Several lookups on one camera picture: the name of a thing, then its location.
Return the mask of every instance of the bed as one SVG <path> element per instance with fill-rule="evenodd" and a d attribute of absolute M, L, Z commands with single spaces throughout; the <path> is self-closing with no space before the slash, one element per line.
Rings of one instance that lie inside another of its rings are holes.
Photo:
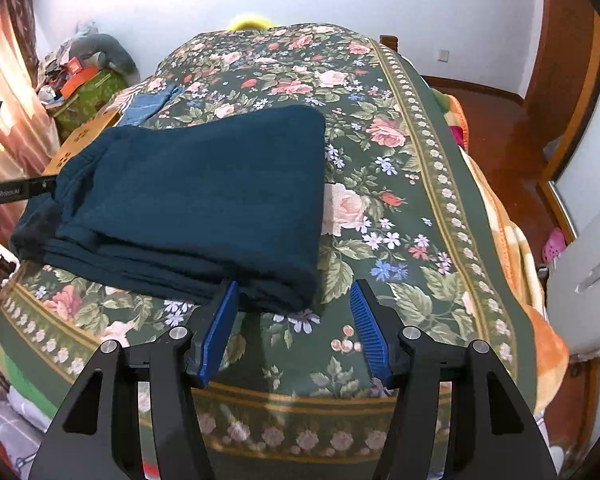
<path fill-rule="evenodd" d="M 542 412 L 567 351 L 544 320 L 524 235 L 451 134 L 460 127 L 466 148 L 455 99 L 387 47 L 315 23 L 200 34 L 106 109 L 124 113 L 138 93 L 168 84 L 182 93 L 141 126 L 192 126 L 194 135 L 197 124 L 298 103 L 327 123 L 320 298 L 292 316 L 240 314 L 221 371 L 194 392 L 219 479 L 371 477 L 395 399 L 370 376 L 350 316 L 347 293 L 359 278 L 438 341 L 488 341 Z M 24 262 L 0 295 L 0 370 L 51 418 L 103 340 L 151 341 L 195 307 Z M 147 384 L 139 407 L 145 471 L 157 477 Z M 443 383 L 433 476 L 449 407 Z"/>

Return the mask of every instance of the silver screw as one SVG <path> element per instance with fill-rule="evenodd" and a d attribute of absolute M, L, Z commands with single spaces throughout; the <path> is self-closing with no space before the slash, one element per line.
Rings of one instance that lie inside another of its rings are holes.
<path fill-rule="evenodd" d="M 408 326 L 405 327 L 404 330 L 402 330 L 402 335 L 405 336 L 405 338 L 407 339 L 417 339 L 420 337 L 421 332 L 414 326 Z"/>
<path fill-rule="evenodd" d="M 474 341 L 474 350 L 480 354 L 486 354 L 489 351 L 489 343 L 482 339 Z"/>
<path fill-rule="evenodd" d="M 107 339 L 104 343 L 100 345 L 100 350 L 104 354 L 110 354 L 113 352 L 118 346 L 118 342 L 115 339 Z"/>
<path fill-rule="evenodd" d="M 176 326 L 169 330 L 169 337 L 171 339 L 182 339 L 187 335 L 187 329 L 183 326 Z"/>

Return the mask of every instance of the navy blue garment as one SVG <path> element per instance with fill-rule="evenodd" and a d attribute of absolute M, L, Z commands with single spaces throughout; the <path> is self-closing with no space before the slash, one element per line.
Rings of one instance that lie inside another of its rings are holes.
<path fill-rule="evenodd" d="M 108 128 L 29 200 L 18 257 L 159 298 L 204 302 L 236 279 L 247 310 L 317 290 L 324 118 L 271 108 L 193 128 Z"/>
<path fill-rule="evenodd" d="M 178 96 L 181 91 L 179 86 L 171 84 L 157 94 L 138 94 L 122 115 L 118 126 L 138 126 L 157 114 L 167 101 Z"/>

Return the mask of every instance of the ribbed blue pad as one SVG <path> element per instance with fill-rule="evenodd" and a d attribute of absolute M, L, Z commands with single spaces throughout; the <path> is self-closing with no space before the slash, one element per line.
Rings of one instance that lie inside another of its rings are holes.
<path fill-rule="evenodd" d="M 234 326 L 235 316 L 238 313 L 238 284 L 232 282 L 227 289 L 224 300 L 216 315 L 209 332 L 206 333 L 202 346 L 202 365 L 198 377 L 206 386 L 209 379 L 218 371 L 226 343 Z"/>
<path fill-rule="evenodd" d="M 373 375 L 385 384 L 392 376 L 391 368 L 389 368 L 389 349 L 357 283 L 351 286 L 349 302 L 353 320 L 358 329 L 358 336 L 362 341 L 366 362 Z"/>

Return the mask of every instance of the sheer curtain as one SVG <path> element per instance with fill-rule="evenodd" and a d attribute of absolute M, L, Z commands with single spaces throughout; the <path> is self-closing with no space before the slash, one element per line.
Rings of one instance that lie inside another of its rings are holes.
<path fill-rule="evenodd" d="M 0 0 L 0 101 L 0 181 L 40 175 L 58 150 L 58 133 L 32 88 L 6 0 Z M 7 242 L 24 205 L 0 206 L 0 243 Z"/>

